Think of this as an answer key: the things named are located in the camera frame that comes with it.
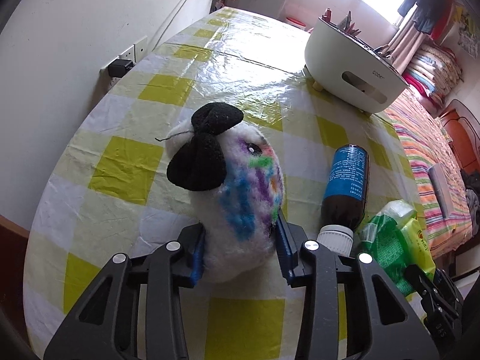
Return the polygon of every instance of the table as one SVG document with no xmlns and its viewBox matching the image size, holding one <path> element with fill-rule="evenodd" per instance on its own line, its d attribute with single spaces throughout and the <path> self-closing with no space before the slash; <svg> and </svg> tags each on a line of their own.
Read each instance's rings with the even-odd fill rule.
<svg viewBox="0 0 480 360">
<path fill-rule="evenodd" d="M 307 40 L 279 21 L 224 8 L 153 50 L 88 115 L 45 187 L 28 243 L 25 320 L 39 356 L 112 255 L 150 253 L 195 223 L 187 192 L 166 178 L 169 159 L 155 138 L 208 102 L 241 108 L 270 141 L 285 175 L 283 212 L 309 237 L 319 231 L 333 154 L 347 143 L 370 155 L 364 221 L 395 199 L 422 210 L 388 116 L 313 90 Z M 229 283 L 200 282 L 181 300 L 191 360 L 293 358 L 303 291 L 287 287 L 276 256 Z M 345 346 L 342 323 L 339 338 Z"/>
</svg>

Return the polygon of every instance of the white bottle cap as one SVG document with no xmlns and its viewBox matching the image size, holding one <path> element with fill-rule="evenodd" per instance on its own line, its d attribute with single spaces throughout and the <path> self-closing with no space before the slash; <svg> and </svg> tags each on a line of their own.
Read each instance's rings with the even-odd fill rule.
<svg viewBox="0 0 480 360">
<path fill-rule="evenodd" d="M 353 245 L 353 231 L 341 225 L 323 226 L 317 242 L 336 254 L 349 257 Z"/>
</svg>

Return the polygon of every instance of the stuffed toy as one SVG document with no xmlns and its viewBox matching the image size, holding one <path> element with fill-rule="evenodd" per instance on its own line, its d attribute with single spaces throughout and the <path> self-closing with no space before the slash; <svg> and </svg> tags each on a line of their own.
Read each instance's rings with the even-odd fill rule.
<svg viewBox="0 0 480 360">
<path fill-rule="evenodd" d="M 272 147 L 243 112 L 209 103 L 168 134 L 168 180 L 189 191 L 205 228 L 203 278 L 229 281 L 273 253 L 283 176 Z"/>
</svg>

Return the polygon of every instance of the container leg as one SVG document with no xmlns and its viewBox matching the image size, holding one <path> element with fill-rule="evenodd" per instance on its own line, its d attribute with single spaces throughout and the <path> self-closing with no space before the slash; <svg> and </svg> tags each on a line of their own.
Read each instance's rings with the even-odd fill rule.
<svg viewBox="0 0 480 360">
<path fill-rule="evenodd" d="M 323 86 L 321 86 L 317 81 L 315 81 L 311 87 L 317 92 L 323 91 Z"/>
</svg>

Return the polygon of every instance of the blue label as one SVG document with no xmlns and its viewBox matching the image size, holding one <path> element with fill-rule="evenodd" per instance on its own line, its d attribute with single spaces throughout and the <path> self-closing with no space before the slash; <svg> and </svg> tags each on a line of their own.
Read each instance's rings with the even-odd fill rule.
<svg viewBox="0 0 480 360">
<path fill-rule="evenodd" d="M 335 152 L 332 171 L 323 198 L 346 195 L 362 200 L 366 152 L 360 147 L 342 147 Z"/>
</svg>

